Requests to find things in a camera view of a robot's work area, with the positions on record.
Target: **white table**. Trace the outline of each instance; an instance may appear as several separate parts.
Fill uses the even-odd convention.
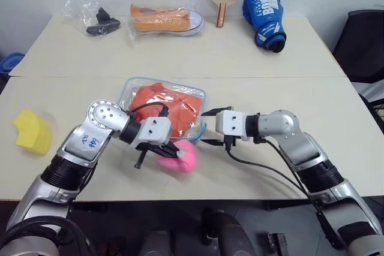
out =
[[[341,174],[363,196],[384,194],[384,136],[344,77],[184,79],[204,89],[208,107],[233,104],[245,112],[294,112],[303,131],[324,148]],[[13,77],[0,95],[0,198],[21,199],[69,131],[84,120],[96,99],[118,100],[123,78]],[[31,154],[14,144],[13,119],[31,109],[52,126],[52,146],[46,156]],[[138,152],[112,140],[95,175],[79,200],[287,199],[302,198],[279,176],[232,161],[220,147],[198,144],[195,172],[180,174],[158,166],[149,153],[141,170],[133,167]],[[238,142],[233,153],[275,167],[291,177],[267,145]]]
[[[193,37],[144,36],[128,41],[126,27],[90,37],[53,17],[12,76],[219,78],[343,77],[344,73],[307,18],[285,17],[281,53],[256,47],[243,17],[223,28],[210,19]]]

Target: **blue boxing glove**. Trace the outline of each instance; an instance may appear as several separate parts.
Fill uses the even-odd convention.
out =
[[[282,51],[287,35],[281,24],[280,0],[244,0],[242,14],[255,28],[254,40],[258,46],[275,53]]]

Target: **orange sneaker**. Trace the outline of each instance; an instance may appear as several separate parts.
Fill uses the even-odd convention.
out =
[[[140,8],[131,5],[133,25],[140,34],[189,36],[201,31],[203,17],[185,8]]]

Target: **clear plastic container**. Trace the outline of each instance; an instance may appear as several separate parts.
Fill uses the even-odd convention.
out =
[[[206,124],[201,114],[205,111],[204,90],[160,79],[144,77],[130,78],[125,82],[119,105],[127,111],[151,103],[162,102],[169,108],[168,118],[172,123],[171,140],[188,139],[197,142]],[[158,116],[161,106],[147,106],[138,110],[137,120]]]

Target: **orange cloth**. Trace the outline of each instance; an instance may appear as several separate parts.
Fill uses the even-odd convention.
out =
[[[130,110],[151,103],[163,102],[169,108],[168,118],[172,123],[172,137],[182,137],[196,120],[202,108],[202,99],[178,91],[167,89],[162,83],[142,86],[133,98]],[[147,106],[137,113],[137,121],[148,117],[158,116],[163,107],[160,105]]]

